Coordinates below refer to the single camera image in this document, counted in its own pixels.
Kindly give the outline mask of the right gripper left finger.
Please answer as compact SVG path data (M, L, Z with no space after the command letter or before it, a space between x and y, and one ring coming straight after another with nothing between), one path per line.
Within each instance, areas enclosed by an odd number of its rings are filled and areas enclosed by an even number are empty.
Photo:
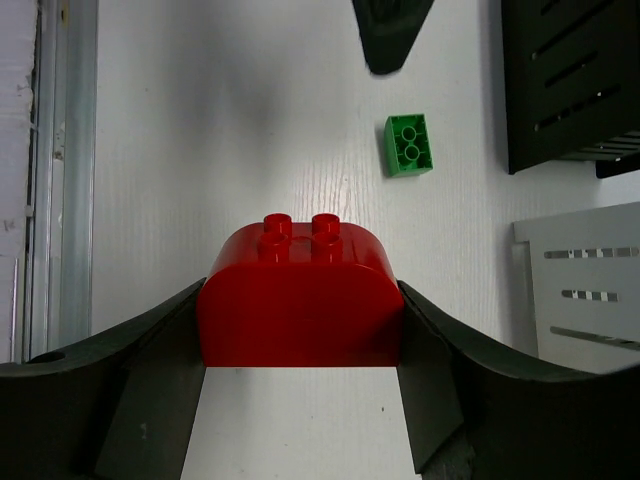
M196 300L1 366L4 479L178 479L203 385Z

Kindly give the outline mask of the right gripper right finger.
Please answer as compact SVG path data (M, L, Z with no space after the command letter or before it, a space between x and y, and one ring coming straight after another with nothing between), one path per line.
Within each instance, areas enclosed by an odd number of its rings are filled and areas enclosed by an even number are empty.
M423 479L635 479L639 370L555 365L451 317L406 283L397 375Z

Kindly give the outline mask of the red rounded lego block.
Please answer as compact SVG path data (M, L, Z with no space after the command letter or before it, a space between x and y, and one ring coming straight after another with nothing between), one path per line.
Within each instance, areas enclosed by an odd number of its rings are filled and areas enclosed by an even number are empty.
M207 367L395 367L404 301L379 239L274 213L224 243L197 299Z

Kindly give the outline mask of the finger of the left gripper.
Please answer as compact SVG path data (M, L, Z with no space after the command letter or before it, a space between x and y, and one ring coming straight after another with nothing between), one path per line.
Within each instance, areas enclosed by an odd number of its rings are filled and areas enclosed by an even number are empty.
M433 0L353 0L364 59L372 75L405 64Z

